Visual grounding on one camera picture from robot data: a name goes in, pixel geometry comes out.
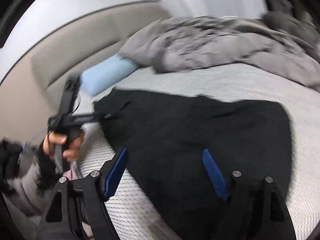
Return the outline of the person's left hand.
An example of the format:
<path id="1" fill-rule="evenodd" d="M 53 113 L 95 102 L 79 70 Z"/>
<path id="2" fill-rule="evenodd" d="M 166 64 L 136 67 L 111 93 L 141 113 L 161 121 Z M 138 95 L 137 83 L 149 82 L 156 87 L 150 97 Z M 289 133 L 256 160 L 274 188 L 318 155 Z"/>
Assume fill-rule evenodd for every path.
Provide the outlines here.
<path id="1" fill-rule="evenodd" d="M 43 142 L 43 151 L 52 161 L 54 161 L 55 147 L 61 145 L 61 147 L 64 148 L 64 145 L 67 144 L 68 147 L 65 147 L 62 157 L 71 163 L 79 159 L 83 142 L 83 130 L 80 130 L 80 136 L 73 141 L 69 141 L 65 134 L 49 132 Z"/>

